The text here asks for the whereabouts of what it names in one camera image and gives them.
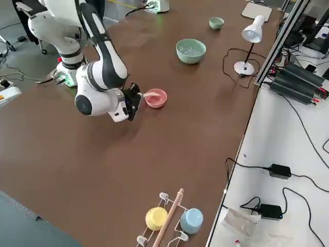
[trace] power adapter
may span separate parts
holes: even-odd
[[[288,166],[281,166],[277,164],[272,164],[269,168],[269,175],[278,179],[289,179],[291,177],[291,170]]]
[[[257,212],[265,220],[281,220],[283,218],[280,206],[271,204],[261,204]]]

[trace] white cable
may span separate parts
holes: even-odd
[[[27,79],[32,80],[32,81],[41,81],[41,79],[29,78],[29,77],[27,77],[24,73],[21,73],[21,72],[13,72],[13,73],[11,73],[11,74],[0,75],[0,77],[2,77],[2,76],[11,76],[11,75],[14,75],[14,74],[21,74],[22,76],[24,76],[24,77],[26,77]]]

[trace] chair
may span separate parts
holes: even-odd
[[[37,37],[35,37],[29,27],[28,27],[28,19],[40,12],[47,11],[47,8],[43,6],[41,3],[39,3],[38,0],[12,0],[15,10],[17,12],[17,15],[19,16],[22,25],[25,29],[25,32],[27,34],[27,37],[31,42],[35,42],[36,45],[39,45],[40,50],[42,54],[47,54],[47,50],[45,50],[42,46],[42,41],[39,40]],[[105,0],[87,0],[87,3],[90,3],[93,5],[100,15],[101,18],[104,17],[105,13]]]
[[[42,41],[37,39],[31,33],[27,22],[31,16],[33,16],[36,13],[46,11],[47,8],[45,6],[43,6],[42,4],[40,4],[38,0],[21,0],[21,2],[13,1],[13,3],[15,3],[15,5],[16,5],[15,9],[17,11],[19,18],[21,19],[22,25],[25,29],[25,32],[26,32],[29,40],[32,42],[35,42],[36,45],[39,45],[42,54],[46,55],[48,52],[46,49],[43,48]]]

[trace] pink bowl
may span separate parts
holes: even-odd
[[[147,93],[150,92],[157,93],[160,96],[146,96],[145,101],[149,105],[149,107],[160,108],[167,101],[167,94],[165,93],[165,91],[161,89],[151,89],[147,91]]]

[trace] small green bowl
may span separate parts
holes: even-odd
[[[183,63],[198,63],[206,53],[206,46],[199,40],[184,39],[176,44],[178,58]]]
[[[209,25],[212,29],[221,29],[224,25],[224,20],[219,17],[211,17],[209,19]]]

